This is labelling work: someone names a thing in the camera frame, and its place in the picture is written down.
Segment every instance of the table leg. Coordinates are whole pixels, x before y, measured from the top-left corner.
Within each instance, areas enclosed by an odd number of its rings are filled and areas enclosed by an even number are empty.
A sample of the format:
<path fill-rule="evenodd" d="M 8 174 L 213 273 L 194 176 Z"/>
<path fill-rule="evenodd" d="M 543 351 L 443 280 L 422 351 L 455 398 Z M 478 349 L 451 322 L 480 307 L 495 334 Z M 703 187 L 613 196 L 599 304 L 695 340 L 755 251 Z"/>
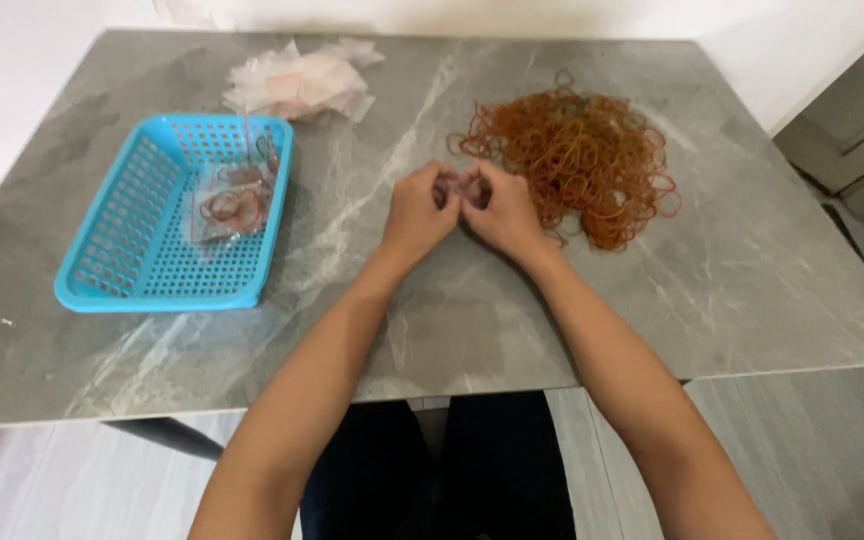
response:
<path fill-rule="evenodd" d="M 102 423 L 129 435 L 206 460 L 218 461 L 224 450 L 219 443 L 175 418 L 110 420 Z"/>

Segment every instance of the grey marble table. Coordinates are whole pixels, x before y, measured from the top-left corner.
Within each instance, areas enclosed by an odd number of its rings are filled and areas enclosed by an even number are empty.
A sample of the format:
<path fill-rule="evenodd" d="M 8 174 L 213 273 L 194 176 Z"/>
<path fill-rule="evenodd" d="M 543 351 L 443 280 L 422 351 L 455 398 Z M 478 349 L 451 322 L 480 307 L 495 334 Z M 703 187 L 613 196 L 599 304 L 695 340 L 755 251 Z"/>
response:
<path fill-rule="evenodd" d="M 683 206 L 629 249 L 570 261 L 682 379 L 864 365 L 864 266 L 690 42 L 378 38 L 361 124 L 296 125 L 255 309 L 78 314 L 52 280 L 143 117 L 220 112 L 229 69 L 289 35 L 110 31 L 0 188 L 0 424 L 245 408 L 378 243 L 391 186 L 466 128 L 474 100 L 548 88 L 628 96 L 668 140 Z M 303 35 L 309 51 L 332 36 Z M 529 282 L 457 229 L 391 302 L 357 400 L 572 387 Z"/>

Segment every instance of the blue plastic basket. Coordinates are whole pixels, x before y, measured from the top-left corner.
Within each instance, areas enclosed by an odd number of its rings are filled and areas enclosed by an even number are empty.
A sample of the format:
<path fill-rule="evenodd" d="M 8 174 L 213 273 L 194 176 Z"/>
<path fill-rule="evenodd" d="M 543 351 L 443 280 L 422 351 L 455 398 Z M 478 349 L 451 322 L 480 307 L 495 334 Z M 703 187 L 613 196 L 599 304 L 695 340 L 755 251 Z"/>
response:
<path fill-rule="evenodd" d="M 213 257 L 183 236 L 185 193 L 197 173 L 245 163 L 248 135 L 279 156 L 269 219 Z M 258 304 L 276 245 L 295 132 L 274 116 L 163 114 L 128 135 L 55 276 L 75 312 L 189 312 Z"/>

